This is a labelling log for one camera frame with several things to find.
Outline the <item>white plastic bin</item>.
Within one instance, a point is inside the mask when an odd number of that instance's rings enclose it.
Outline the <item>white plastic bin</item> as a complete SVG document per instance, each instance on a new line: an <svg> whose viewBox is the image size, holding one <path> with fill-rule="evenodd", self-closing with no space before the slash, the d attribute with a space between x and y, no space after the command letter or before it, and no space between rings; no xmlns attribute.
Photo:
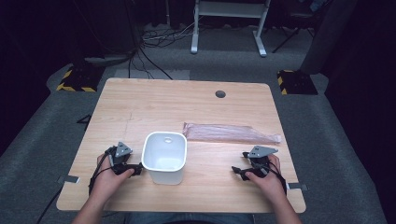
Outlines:
<svg viewBox="0 0 396 224"><path fill-rule="evenodd" d="M183 134L153 132L147 136L141 161L155 184L180 184L186 159L187 139Z"/></svg>

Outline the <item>black tripod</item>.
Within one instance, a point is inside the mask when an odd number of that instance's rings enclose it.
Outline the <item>black tripod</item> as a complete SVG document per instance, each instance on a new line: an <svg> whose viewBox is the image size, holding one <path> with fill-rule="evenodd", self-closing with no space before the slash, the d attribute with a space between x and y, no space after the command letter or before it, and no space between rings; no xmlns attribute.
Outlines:
<svg viewBox="0 0 396 224"><path fill-rule="evenodd" d="M301 30L307 30L308 33L312 35L310 28L314 27L316 24L313 14L288 14L285 23L292 32L273 50L273 53L281 49L289 40L299 34Z"/></svg>

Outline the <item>white metal desk frame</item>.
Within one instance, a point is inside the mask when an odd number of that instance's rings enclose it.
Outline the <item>white metal desk frame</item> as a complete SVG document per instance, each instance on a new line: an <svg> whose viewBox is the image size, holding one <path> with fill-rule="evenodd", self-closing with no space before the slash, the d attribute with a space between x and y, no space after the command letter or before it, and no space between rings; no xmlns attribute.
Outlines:
<svg viewBox="0 0 396 224"><path fill-rule="evenodd" d="M233 17L259 19L258 29L253 31L253 37L261 57L266 57L267 52L262 43L262 30L272 0L264 0L263 3L231 3L231 2L208 2L206 0L195 0L193 10L193 33L191 38L191 53L198 52L199 43L199 19L208 17Z"/></svg>

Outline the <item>clear pinkish plastic bag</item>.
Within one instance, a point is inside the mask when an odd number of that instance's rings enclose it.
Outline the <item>clear pinkish plastic bag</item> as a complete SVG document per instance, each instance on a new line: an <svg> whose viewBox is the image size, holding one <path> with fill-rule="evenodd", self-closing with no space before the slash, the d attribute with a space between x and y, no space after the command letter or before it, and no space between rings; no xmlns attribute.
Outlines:
<svg viewBox="0 0 396 224"><path fill-rule="evenodd" d="M250 126L184 123L182 133L190 141L233 144L280 144L280 134L264 134Z"/></svg>

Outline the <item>person's right hand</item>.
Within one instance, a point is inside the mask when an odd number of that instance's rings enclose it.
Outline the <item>person's right hand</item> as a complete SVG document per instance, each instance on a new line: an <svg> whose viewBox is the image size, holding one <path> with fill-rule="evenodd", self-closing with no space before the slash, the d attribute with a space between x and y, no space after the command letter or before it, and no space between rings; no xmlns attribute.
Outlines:
<svg viewBox="0 0 396 224"><path fill-rule="evenodd" d="M268 158L272 172L266 177L258 177L251 172L246 172L246 176L261 189L272 205L281 205L287 199L287 196L284 192L283 184L278 178L280 175L280 161L275 155L269 155Z"/></svg>

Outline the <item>person's left hand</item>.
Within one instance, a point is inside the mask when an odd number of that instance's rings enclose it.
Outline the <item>person's left hand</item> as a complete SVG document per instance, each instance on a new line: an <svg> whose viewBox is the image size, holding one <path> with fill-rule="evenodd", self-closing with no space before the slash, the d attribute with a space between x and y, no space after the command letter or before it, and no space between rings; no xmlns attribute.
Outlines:
<svg viewBox="0 0 396 224"><path fill-rule="evenodd" d="M120 175L116 175L110 167L108 156L105 154L100 155L97 161L99 174L95 178L91 194L104 193L111 197L122 183L134 173L134 169L129 169Z"/></svg>

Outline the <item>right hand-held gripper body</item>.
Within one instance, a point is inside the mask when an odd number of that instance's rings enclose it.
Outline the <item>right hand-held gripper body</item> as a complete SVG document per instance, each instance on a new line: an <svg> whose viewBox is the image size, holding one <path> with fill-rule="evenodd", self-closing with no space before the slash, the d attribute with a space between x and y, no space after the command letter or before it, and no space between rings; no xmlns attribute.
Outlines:
<svg viewBox="0 0 396 224"><path fill-rule="evenodd" d="M266 177L274 170L270 167L269 155L277 152L277 149L271 147L255 146L249 152L244 152L243 156L249 159L251 168L249 171L258 177Z"/></svg>

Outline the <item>black yellow striped stand base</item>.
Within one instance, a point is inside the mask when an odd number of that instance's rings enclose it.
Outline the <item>black yellow striped stand base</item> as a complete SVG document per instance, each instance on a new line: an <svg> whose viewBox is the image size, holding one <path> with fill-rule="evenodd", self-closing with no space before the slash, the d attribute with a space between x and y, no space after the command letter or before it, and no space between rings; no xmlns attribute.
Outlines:
<svg viewBox="0 0 396 224"><path fill-rule="evenodd" d="M96 92L105 70L100 66L87 65L85 68L71 66L64 73L56 90Z"/></svg>
<svg viewBox="0 0 396 224"><path fill-rule="evenodd" d="M300 70L280 70L276 74L280 91L283 95L287 94L304 94L317 95L318 91L307 74Z"/></svg>

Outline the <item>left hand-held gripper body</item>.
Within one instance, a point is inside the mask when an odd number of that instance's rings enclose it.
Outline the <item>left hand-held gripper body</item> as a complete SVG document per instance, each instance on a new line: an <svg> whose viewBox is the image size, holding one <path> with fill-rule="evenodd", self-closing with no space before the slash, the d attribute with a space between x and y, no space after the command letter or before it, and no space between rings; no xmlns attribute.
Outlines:
<svg viewBox="0 0 396 224"><path fill-rule="evenodd" d="M134 168L132 164L127 163L132 152L133 151L122 142L118 142L116 146L110 147L105 152L109 157L110 167L116 175L120 175L128 169Z"/></svg>

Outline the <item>grey curtain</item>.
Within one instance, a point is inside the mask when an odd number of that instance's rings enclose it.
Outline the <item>grey curtain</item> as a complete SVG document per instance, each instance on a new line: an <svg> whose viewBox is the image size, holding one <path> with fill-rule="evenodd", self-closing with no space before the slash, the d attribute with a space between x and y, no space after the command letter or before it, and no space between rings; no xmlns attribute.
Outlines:
<svg viewBox="0 0 396 224"><path fill-rule="evenodd" d="M358 0L332 0L305 55L299 71L305 75L320 72L343 33Z"/></svg>

